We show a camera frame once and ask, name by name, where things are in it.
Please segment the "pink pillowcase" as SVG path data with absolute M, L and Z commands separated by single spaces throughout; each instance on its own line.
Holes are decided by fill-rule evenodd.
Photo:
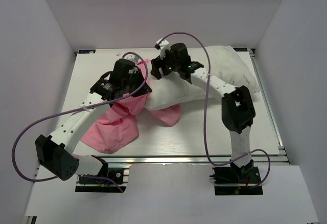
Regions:
M 144 109 L 148 94 L 115 103 L 102 114 L 81 138 L 92 149 L 113 154 L 139 136 L 136 116 Z

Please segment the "white pillow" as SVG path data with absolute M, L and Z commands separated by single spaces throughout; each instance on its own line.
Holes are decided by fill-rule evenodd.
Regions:
M 210 61 L 203 50 L 188 48 L 191 61 L 196 61 L 206 68 L 196 80 L 188 82 L 183 80 L 177 72 L 162 75 L 160 79 L 149 74 L 148 81 L 152 92 L 146 99 L 145 108 L 148 110 L 161 110 L 175 104 L 205 98 L 207 79 L 213 83 L 221 79 L 219 86 L 235 87 L 246 86 L 251 93 L 260 91 L 258 82 L 251 73 L 248 65 L 239 57 L 231 46 L 209 46 L 205 48 Z

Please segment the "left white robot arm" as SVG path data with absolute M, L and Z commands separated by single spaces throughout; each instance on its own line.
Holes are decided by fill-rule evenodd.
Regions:
M 103 74 L 90 88 L 82 107 L 49 136 L 40 135 L 35 142 L 37 158 L 41 166 L 63 181 L 74 174 L 90 175 L 96 182 L 108 177 L 108 164 L 92 155 L 77 155 L 74 150 L 94 122 L 114 103 L 126 98 L 150 93 L 142 72 L 127 59 L 115 62 L 112 71 Z

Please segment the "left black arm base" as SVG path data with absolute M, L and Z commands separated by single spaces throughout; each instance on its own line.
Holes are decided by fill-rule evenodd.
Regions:
M 109 166 L 107 174 L 100 178 L 78 176 L 75 192 L 123 193 L 127 187 L 128 177 L 128 166 Z

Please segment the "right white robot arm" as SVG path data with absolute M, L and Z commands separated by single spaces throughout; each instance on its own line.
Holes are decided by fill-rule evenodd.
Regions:
M 231 140 L 231 178 L 241 183 L 249 177 L 253 168 L 250 152 L 250 131 L 255 117 L 255 109 L 249 89 L 236 87 L 210 74 L 203 64 L 192 61 L 185 44 L 170 45 L 159 40 L 155 48 L 160 55 L 152 59 L 151 75 L 157 79 L 175 72 L 182 80 L 205 90 L 221 102 L 221 117 L 229 130 Z

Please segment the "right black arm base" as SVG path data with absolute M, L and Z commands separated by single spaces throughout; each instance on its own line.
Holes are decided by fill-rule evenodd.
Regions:
M 216 196 L 263 195 L 262 186 L 254 187 L 261 182 L 258 167 L 254 167 L 242 179 L 238 179 L 230 167 L 215 167 L 209 178 L 214 184 Z

